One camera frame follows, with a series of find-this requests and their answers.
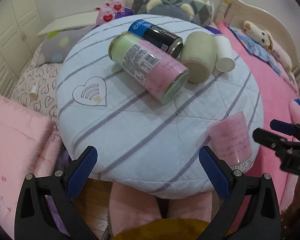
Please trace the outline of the pink translucent plastic cup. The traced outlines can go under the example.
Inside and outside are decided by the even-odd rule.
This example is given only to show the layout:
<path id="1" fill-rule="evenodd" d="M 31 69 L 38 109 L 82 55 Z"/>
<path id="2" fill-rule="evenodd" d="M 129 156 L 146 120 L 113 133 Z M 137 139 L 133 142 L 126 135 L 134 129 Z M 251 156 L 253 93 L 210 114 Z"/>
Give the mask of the pink translucent plastic cup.
<path id="1" fill-rule="evenodd" d="M 236 113 L 208 127 L 211 147 L 219 159 L 230 167 L 252 156 L 248 127 L 243 112 Z"/>

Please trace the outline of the small white paper cup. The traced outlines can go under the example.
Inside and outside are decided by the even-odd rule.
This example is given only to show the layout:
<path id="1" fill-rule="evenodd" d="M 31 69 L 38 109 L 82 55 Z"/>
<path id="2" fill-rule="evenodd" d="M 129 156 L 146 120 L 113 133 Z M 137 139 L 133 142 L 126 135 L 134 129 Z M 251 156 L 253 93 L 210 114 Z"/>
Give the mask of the small white paper cup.
<path id="1" fill-rule="evenodd" d="M 29 97 L 32 101 L 38 100 L 38 91 L 39 91 L 39 87 L 37 85 L 34 85 L 31 88 L 31 91 L 29 92 Z"/>

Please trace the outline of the beige felt cup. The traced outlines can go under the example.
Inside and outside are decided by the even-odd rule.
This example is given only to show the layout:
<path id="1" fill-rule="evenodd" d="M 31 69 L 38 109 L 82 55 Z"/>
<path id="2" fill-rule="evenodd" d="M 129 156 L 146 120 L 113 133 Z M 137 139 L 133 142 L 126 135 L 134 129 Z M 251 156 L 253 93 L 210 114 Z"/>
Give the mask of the beige felt cup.
<path id="1" fill-rule="evenodd" d="M 188 68 L 190 83 L 205 82 L 215 66 L 217 45 L 215 39 L 202 31 L 190 33 L 184 42 L 180 62 Z"/>

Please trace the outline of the yellow wooden stool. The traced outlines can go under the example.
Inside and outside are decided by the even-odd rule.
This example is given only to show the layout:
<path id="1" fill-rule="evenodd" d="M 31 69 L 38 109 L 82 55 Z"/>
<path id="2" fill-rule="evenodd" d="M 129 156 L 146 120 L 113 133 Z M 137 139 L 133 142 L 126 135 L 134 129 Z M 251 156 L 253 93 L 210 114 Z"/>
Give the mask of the yellow wooden stool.
<path id="1" fill-rule="evenodd" d="M 209 222 L 198 219 L 157 219 L 146 225 L 125 230 L 113 239 L 197 239 Z"/>

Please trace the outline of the blue cartoon pillow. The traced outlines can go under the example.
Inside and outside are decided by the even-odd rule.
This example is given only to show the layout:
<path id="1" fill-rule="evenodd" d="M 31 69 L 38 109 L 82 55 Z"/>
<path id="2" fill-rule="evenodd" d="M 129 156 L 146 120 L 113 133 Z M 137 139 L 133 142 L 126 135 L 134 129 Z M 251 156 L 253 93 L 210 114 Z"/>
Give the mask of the blue cartoon pillow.
<path id="1" fill-rule="evenodd" d="M 270 65 L 272 70 L 277 74 L 281 75 L 281 70 L 277 65 L 275 58 L 270 55 L 261 45 L 253 41 L 247 35 L 243 33 L 241 29 L 233 27 L 232 25 L 229 26 L 229 29 L 232 33 L 236 36 L 236 38 L 241 42 L 241 44 L 246 48 L 246 50 L 253 56 L 258 57 L 262 61 L 266 62 Z"/>

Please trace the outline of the white plush dog toy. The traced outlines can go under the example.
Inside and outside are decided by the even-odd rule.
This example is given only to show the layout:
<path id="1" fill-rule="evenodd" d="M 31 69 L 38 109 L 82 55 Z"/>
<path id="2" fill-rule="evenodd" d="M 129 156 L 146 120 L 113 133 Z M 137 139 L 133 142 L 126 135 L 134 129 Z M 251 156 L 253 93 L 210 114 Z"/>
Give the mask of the white plush dog toy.
<path id="1" fill-rule="evenodd" d="M 249 38 L 261 45 L 266 50 L 273 49 L 273 37 L 269 31 L 261 30 L 258 26 L 250 21 L 244 21 L 243 31 Z"/>

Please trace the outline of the round light blue striped cushion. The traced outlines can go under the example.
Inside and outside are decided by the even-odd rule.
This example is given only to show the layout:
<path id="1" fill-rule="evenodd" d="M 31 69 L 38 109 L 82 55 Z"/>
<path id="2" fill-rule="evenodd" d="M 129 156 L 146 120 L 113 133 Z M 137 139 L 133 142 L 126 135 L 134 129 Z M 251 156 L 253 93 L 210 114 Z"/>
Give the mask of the round light blue striped cushion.
<path id="1" fill-rule="evenodd" d="M 213 72 L 205 83 L 186 84 L 165 105 L 108 56 L 111 41 L 136 20 L 182 38 L 203 28 L 177 18 L 133 15 L 87 33 L 66 57 L 56 81 L 57 124 L 70 157 L 88 146 L 98 152 L 91 173 L 160 198 L 184 198 L 213 189 L 198 160 L 207 128 L 242 112 L 249 131 L 263 126 L 257 82 L 235 57 L 232 72 Z"/>

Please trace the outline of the cream white headboard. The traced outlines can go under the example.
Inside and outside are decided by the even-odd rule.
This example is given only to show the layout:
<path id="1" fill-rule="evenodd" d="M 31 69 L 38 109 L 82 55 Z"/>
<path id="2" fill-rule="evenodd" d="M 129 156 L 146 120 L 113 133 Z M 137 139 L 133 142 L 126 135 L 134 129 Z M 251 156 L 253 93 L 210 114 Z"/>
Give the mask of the cream white headboard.
<path id="1" fill-rule="evenodd" d="M 267 29 L 294 62 L 300 79 L 300 7 L 295 0 L 240 0 L 253 7 L 243 18 Z"/>

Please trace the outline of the green can with pink label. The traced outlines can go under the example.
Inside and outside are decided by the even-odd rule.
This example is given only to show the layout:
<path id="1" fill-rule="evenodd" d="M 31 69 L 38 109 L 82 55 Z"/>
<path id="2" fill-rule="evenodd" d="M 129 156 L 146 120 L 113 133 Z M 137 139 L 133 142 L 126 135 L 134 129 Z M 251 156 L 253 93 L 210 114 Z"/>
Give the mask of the green can with pink label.
<path id="1" fill-rule="evenodd" d="M 128 31 L 111 41 L 108 55 L 162 104 L 171 101 L 188 80 L 189 70 L 178 60 Z"/>

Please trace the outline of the black blue CoolTowel can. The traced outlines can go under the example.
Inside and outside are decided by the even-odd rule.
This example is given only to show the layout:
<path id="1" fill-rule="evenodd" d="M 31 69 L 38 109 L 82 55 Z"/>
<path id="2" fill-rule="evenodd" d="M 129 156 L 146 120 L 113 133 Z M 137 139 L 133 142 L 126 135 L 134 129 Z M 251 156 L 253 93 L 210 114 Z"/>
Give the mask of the black blue CoolTowel can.
<path id="1" fill-rule="evenodd" d="M 134 21 L 128 31 L 157 46 L 175 59 L 182 51 L 183 39 L 180 36 L 145 20 Z"/>

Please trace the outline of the white wardrobe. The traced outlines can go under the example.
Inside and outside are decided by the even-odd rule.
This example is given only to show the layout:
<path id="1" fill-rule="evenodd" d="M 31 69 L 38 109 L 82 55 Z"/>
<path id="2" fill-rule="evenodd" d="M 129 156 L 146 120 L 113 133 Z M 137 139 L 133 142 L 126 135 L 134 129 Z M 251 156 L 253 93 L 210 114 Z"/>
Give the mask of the white wardrobe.
<path id="1" fill-rule="evenodd" d="M 0 94 L 9 97 L 42 42 L 36 0 L 0 0 Z"/>

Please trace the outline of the grey bear plush toy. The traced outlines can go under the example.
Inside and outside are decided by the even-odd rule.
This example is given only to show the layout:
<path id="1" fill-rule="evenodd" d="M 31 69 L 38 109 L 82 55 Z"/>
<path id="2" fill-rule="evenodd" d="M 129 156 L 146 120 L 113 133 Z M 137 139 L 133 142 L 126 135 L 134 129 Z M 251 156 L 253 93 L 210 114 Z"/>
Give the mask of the grey bear plush toy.
<path id="1" fill-rule="evenodd" d="M 168 16 L 191 22 L 194 9 L 188 3 L 172 4 L 168 0 L 150 0 L 146 4 L 146 12 L 151 15 Z"/>

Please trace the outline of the large pink bunny toy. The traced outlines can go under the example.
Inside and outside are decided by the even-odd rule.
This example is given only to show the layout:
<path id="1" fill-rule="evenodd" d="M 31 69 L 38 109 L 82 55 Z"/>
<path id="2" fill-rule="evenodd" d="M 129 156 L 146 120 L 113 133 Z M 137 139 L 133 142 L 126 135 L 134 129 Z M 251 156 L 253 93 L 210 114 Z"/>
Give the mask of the large pink bunny toy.
<path id="1" fill-rule="evenodd" d="M 111 5 L 106 2 L 104 7 L 96 7 L 95 11 L 98 12 L 96 18 L 96 25 L 101 26 L 107 22 L 110 22 L 115 19 L 116 11 L 111 7 Z"/>

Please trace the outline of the purple plush blanket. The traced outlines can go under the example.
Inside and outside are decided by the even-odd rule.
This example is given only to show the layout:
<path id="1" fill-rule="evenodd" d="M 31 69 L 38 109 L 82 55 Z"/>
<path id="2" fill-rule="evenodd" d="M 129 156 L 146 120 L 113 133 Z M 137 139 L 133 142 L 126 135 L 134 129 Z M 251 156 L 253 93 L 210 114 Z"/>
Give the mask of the purple plush blanket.
<path id="1" fill-rule="evenodd" d="M 134 11 L 130 8 L 125 8 L 124 11 L 125 12 L 123 14 L 121 12 L 118 12 L 115 15 L 115 19 L 119 19 L 119 18 L 122 18 L 122 17 L 128 17 L 128 16 L 134 15 Z"/>

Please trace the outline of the small pink bunny toy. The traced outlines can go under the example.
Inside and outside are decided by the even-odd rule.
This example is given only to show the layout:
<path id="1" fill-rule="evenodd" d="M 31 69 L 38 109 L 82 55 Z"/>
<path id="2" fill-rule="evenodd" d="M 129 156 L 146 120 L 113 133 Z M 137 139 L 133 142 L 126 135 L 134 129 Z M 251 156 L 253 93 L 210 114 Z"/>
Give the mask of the small pink bunny toy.
<path id="1" fill-rule="evenodd" d="M 123 0 L 108 0 L 108 1 L 116 14 L 123 15 L 125 13 L 125 2 Z"/>

